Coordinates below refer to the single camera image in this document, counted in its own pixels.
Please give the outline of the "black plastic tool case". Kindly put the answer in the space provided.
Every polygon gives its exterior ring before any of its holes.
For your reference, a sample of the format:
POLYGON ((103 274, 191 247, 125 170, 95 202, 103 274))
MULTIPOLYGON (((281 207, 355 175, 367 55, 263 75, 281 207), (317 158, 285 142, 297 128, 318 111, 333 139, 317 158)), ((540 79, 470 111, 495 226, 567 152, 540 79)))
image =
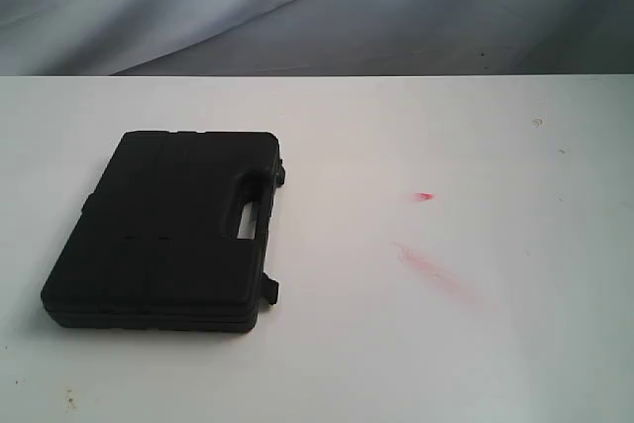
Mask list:
POLYGON ((66 328, 246 333, 278 283, 264 270, 275 192, 269 132, 131 131, 43 286, 66 328))

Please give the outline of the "grey backdrop cloth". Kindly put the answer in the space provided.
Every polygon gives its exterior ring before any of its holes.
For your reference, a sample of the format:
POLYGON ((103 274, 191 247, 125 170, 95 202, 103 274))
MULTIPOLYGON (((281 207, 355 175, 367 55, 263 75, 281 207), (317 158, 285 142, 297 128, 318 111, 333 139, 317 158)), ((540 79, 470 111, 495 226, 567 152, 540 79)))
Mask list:
POLYGON ((632 69, 633 0, 1 0, 5 75, 632 69))

